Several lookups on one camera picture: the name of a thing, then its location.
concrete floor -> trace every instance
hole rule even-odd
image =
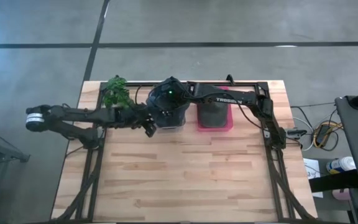
[[[0,44],[92,43],[103,0],[0,0]],[[112,0],[101,42],[358,41],[354,0]],[[12,162],[0,194],[0,222],[48,220],[67,140],[25,129],[25,109],[76,106],[90,49],[0,49],[0,135],[31,154]],[[91,80],[284,80],[292,105],[358,94],[358,47],[99,49]],[[312,123],[334,107],[305,108]],[[297,110],[294,116],[302,118]],[[296,122],[300,128],[306,128]],[[350,154],[344,135],[333,152]],[[324,220],[337,213],[320,210]]]

artificial plant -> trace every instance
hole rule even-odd
[[[129,97],[129,90],[126,89],[125,78],[121,78],[116,75],[114,78],[110,78],[107,83],[103,103],[107,108],[113,105],[127,108],[134,105],[134,101]]]

wooden table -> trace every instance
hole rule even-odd
[[[95,108],[99,84],[84,82],[79,108]],[[279,125],[294,127],[284,82],[268,81],[268,85]],[[133,97],[136,87],[129,89]],[[145,101],[149,91],[141,88],[137,100]],[[277,220],[261,130],[243,117],[237,105],[231,106],[234,127],[223,133],[197,132],[195,105],[186,111],[186,124],[176,132],[157,131],[148,138],[143,129],[108,130],[94,221]],[[244,111],[259,123],[248,108]],[[68,152],[79,146],[78,141],[71,142]],[[85,157],[82,150],[66,158],[52,218],[62,214],[78,193]],[[284,159],[292,192],[317,217],[300,148],[287,144]],[[286,210],[283,193],[280,197]]]

yellow cable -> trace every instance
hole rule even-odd
[[[318,130],[321,128],[322,125],[324,124],[329,124],[330,128],[327,130],[327,133],[324,135],[324,139],[321,141],[321,143],[319,145],[317,145],[317,142],[316,142],[316,137],[317,137],[317,133],[318,133]],[[328,134],[331,134],[332,130],[335,128],[335,127],[339,127],[339,128],[343,128],[342,127],[342,123],[334,123],[334,122],[329,122],[329,121],[325,121],[323,123],[321,123],[316,131],[314,132],[314,135],[313,135],[313,144],[315,147],[317,148],[320,148],[322,143],[325,142],[326,138],[328,137]]]

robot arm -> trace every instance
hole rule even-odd
[[[151,120],[145,104],[134,108],[101,108],[98,110],[67,108],[63,106],[40,105],[26,110],[26,128],[30,131],[42,132],[50,130],[60,133],[66,138],[76,138],[87,149],[99,146],[96,128],[79,128],[64,121],[94,123],[104,128],[140,128],[152,137],[156,128]]]
[[[216,86],[197,82],[182,84],[170,77],[157,85],[147,99],[147,105],[157,125],[181,126],[190,103],[230,103],[248,107],[252,114],[265,123],[270,134],[270,145],[285,148],[285,130],[281,128],[273,113],[273,101],[253,91],[222,90]]]

